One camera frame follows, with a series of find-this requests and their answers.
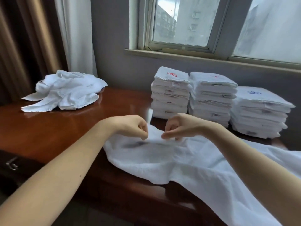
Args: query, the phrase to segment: stack of folded towels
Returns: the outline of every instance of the stack of folded towels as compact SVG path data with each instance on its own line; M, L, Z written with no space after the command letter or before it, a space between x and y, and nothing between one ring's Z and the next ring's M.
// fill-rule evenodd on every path
M279 137L287 128L287 113L295 107L292 103L258 87L239 86L236 95L230 112L234 130L266 139Z
M187 73L160 67L151 84L153 117L168 119L178 113L187 113L190 89Z
M237 83L220 74L203 72L191 72L189 81L189 114L228 127Z

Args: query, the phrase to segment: floor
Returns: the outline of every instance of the floor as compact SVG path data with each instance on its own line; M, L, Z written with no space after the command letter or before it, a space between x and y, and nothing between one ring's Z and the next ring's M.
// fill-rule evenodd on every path
M6 200L0 193L0 205ZM71 201L52 226L134 226L133 223L118 219L92 209L76 201Z

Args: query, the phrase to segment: gray wall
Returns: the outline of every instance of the gray wall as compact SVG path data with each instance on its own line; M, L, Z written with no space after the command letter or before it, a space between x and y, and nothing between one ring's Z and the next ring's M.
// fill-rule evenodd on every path
M227 62L175 61L132 56L129 48L129 0L91 0L93 45L98 76L109 86L150 91L160 66L184 72L218 73L239 86L263 87L296 105L289 114L288 129L281 132L291 150L301 150L301 76L280 70L265 70Z

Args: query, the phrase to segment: wooden table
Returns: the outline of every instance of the wooden table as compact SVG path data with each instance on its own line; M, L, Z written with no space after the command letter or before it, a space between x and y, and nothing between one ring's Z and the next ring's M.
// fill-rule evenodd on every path
M0 173L24 182L68 148L96 122L111 116L138 114L151 121L150 94L106 87L92 105L76 111L24 113L21 101L0 107ZM151 124L164 129L164 120ZM275 140L248 139L282 146ZM82 182L78 197L94 207L137 225L225 225L199 198L175 182L154 185L108 162L100 151Z

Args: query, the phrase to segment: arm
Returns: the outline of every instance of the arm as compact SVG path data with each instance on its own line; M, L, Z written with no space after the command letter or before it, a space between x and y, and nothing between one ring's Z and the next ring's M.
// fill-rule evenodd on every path
M147 123L137 115L99 121L3 203L0 226L51 225L75 194L105 141L116 132L148 137Z
M220 150L260 203L283 225L300 225L301 180L220 124L187 114L168 120L162 138L203 135Z

